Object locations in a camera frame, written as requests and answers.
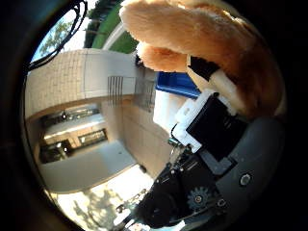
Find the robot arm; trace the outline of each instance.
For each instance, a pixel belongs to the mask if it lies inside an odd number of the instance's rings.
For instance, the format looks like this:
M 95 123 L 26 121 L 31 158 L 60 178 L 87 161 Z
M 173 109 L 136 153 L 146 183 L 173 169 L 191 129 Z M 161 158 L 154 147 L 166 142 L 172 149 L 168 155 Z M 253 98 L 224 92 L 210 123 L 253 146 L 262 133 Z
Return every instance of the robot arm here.
M 170 135 L 179 154 L 137 206 L 135 219 L 151 228 L 184 221 L 183 230 L 191 230 L 210 220 L 213 230 L 224 228 L 272 177 L 284 130 L 273 118 L 242 120 L 210 90 L 189 99 L 176 118 Z

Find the plush toy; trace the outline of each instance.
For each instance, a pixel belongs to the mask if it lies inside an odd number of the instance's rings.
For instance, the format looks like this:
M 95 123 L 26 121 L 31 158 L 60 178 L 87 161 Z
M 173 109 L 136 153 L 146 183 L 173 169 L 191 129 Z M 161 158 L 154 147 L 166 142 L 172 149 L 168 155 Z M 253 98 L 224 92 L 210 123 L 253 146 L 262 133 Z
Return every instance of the plush toy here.
M 247 118 L 282 114 L 284 85 L 272 54 L 257 30 L 229 5 L 219 0 L 125 0 L 120 17 L 140 42 L 138 55 L 145 66 L 188 72 L 201 90 L 217 90 Z M 216 65 L 216 78 L 200 78 L 191 69 L 193 59 L 204 68 Z

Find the screw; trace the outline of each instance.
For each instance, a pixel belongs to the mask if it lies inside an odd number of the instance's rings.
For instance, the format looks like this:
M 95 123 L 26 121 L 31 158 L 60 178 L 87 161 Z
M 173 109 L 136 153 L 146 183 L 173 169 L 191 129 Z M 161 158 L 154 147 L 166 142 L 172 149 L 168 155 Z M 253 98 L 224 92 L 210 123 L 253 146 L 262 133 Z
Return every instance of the screw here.
M 196 196 L 196 197 L 194 198 L 194 202 L 195 202 L 195 203 L 201 203 L 202 200 L 203 200 L 203 198 L 202 198 L 201 195 L 198 195 L 198 196 Z
M 249 184 L 249 182 L 251 181 L 251 175 L 250 174 L 244 174 L 242 177 L 241 177 L 241 180 L 240 180 L 240 185 L 241 186 L 247 186 Z
M 223 206 L 225 206 L 225 204 L 226 204 L 226 202 L 225 202 L 224 199 L 220 199 L 220 200 L 218 201 L 218 206 L 219 206 L 219 207 L 223 207 Z

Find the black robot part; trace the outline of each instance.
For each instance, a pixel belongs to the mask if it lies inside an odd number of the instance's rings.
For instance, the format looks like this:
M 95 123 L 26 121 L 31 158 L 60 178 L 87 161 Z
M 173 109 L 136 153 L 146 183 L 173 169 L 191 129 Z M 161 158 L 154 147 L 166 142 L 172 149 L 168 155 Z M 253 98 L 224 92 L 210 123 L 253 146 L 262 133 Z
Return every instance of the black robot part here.
M 189 67 L 194 73 L 200 75 L 205 80 L 209 81 L 211 75 L 219 69 L 219 67 L 213 62 L 207 62 L 204 59 L 191 56 L 191 64 Z
M 166 166 L 137 207 L 138 219 L 152 228 L 171 226 L 195 215 L 207 209 L 207 201 L 217 196 L 214 175 L 202 159 L 198 155 L 183 155 L 181 162 Z
M 232 151 L 245 128 L 246 123 L 231 116 L 227 107 L 218 99 L 218 93 L 214 93 L 187 128 L 187 132 L 220 161 Z

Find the wire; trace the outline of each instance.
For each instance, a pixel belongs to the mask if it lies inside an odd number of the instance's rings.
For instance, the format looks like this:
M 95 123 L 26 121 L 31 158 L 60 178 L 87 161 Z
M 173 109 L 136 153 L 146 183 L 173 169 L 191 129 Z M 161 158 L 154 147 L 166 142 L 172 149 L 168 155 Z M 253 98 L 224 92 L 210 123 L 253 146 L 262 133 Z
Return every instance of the wire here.
M 84 4 L 84 11 L 83 11 L 82 15 L 81 15 L 81 4 Z M 44 56 L 44 57 L 42 57 L 42 58 L 40 58 L 36 61 L 31 62 L 28 66 L 28 71 L 34 70 L 34 69 L 39 68 L 39 67 L 41 67 L 45 64 L 48 64 L 60 53 L 60 51 L 64 48 L 65 44 L 77 33 L 80 26 L 82 25 L 86 15 L 87 15 L 88 2 L 82 0 L 81 2 L 78 3 L 78 5 L 74 6 L 74 8 L 72 10 L 75 11 L 76 17 L 73 21 L 73 24 L 72 24 L 70 31 L 67 34 L 67 36 L 59 44 L 59 46 L 57 48 L 55 48 L 54 51 L 50 52 L 48 55 L 46 55 L 46 56 Z

